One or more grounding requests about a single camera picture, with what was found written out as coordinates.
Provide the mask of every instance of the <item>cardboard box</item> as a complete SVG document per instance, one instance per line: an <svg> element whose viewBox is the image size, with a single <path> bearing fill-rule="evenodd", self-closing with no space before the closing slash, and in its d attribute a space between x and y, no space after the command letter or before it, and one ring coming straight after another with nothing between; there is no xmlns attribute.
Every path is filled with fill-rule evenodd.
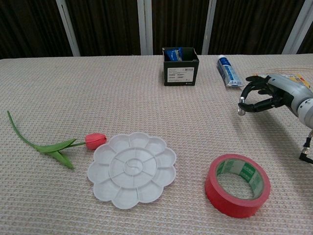
<svg viewBox="0 0 313 235"><path fill-rule="evenodd" d="M164 85L165 86L194 86L196 83L199 59L193 47L182 47L183 61L170 61L164 54L165 50L176 47L164 47Z"/></svg>

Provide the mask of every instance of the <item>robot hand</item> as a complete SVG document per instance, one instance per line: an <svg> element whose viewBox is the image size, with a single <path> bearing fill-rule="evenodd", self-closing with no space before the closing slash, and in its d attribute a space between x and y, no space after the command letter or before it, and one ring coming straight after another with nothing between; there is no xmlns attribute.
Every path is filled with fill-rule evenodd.
<svg viewBox="0 0 313 235"><path fill-rule="evenodd" d="M245 87L240 97L238 104L240 116L245 115L246 112L261 112L286 105L294 115L299 117L301 123L313 129L313 93L309 88L279 74L269 74L266 78L251 76L246 80L250 83ZM271 95L272 98L256 104L246 104L248 94L255 90L258 90L259 94ZM312 137L313 131L310 132L306 143L303 145L300 159L313 164L313 160L307 157Z"/></svg>
<svg viewBox="0 0 313 235"><path fill-rule="evenodd" d="M282 89L275 87L273 85L270 85L268 81L271 79L270 76L267 76L266 78L259 77L259 76L251 76L247 77L246 80L250 82L245 89L243 90L241 97L240 97L240 103L238 104L239 110L238 114L243 116L246 112L249 113L257 113L261 112L267 109L271 109L273 107L278 108L283 105L284 103L284 94L285 91ZM248 94L251 91L258 91L259 94L268 94L271 95L272 98L260 101L256 104L246 104L245 100L248 96Z"/></svg>

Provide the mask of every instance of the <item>tulip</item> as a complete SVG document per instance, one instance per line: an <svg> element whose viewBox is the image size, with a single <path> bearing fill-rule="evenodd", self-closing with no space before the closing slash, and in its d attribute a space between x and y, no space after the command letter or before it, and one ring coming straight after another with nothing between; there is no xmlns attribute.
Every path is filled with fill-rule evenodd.
<svg viewBox="0 0 313 235"><path fill-rule="evenodd" d="M70 139L68 141L64 141L64 142L56 143L56 144L52 144L52 145L45 145L45 146L36 145L36 144L33 144L32 142L28 141L27 139L25 139L20 134L20 132L18 131L18 129L16 128L16 126L13 122L13 119L10 115L10 112L7 111L7 113L8 113L11 125L12 125L15 133L20 137L20 139L22 141L24 141L28 145L32 146L38 152L52 156L53 158L55 158L60 163L62 163L63 165L67 166L70 169L74 169L74 166L72 165L70 160L67 158L67 156L65 156L63 153L61 153L60 150L65 149L65 148L71 148L71 147L83 145L83 144L85 144L88 149L94 150L107 141L107 138L105 135L100 134L100 133L93 133L93 134L86 135L86 137L85 137L86 142L82 142L82 143L73 144L76 141L76 139Z"/></svg>
<svg viewBox="0 0 313 235"><path fill-rule="evenodd" d="M85 137L86 147L90 150L95 150L100 145L107 142L107 137L101 133L93 133Z"/></svg>

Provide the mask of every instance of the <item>tape roll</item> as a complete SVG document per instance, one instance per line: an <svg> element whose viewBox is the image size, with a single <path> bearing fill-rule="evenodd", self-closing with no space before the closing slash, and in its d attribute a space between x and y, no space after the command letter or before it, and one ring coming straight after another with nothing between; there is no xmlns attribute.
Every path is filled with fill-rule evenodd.
<svg viewBox="0 0 313 235"><path fill-rule="evenodd" d="M217 176L223 173L240 175L253 191L252 199L241 199L227 193ZM265 203L270 193L270 182L265 171L253 160L238 154L226 154L215 159L205 181L205 193L220 212L235 218L254 215Z"/></svg>

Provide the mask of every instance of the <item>yellow package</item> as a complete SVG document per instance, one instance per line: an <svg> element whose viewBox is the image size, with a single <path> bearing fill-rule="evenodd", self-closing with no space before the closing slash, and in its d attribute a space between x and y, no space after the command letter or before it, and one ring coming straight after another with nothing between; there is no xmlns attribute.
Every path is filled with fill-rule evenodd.
<svg viewBox="0 0 313 235"><path fill-rule="evenodd" d="M255 73L254 75L266 78L268 74L257 74L257 73ZM290 80L292 80L294 82L298 82L298 83L306 86L307 88L311 87L309 85L309 83L306 80L304 80L304 78L300 74L298 74L298 73L294 73L294 74L289 73L289 74L280 74L280 75L282 75L282 76L284 76L286 78L289 78Z"/></svg>

